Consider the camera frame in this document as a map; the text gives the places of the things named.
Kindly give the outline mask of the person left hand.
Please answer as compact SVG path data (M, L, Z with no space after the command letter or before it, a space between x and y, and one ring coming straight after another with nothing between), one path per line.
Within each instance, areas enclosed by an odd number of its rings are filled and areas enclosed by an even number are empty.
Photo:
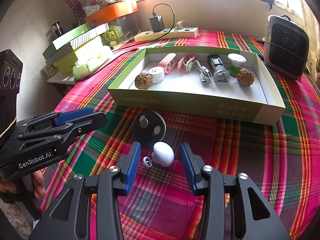
M27 179L18 179L16 181L4 181L1 179L1 193L18 192L26 188L27 190L34 190L36 198L44 197L46 195L46 187L44 185L44 176L42 170L36 171L31 177Z

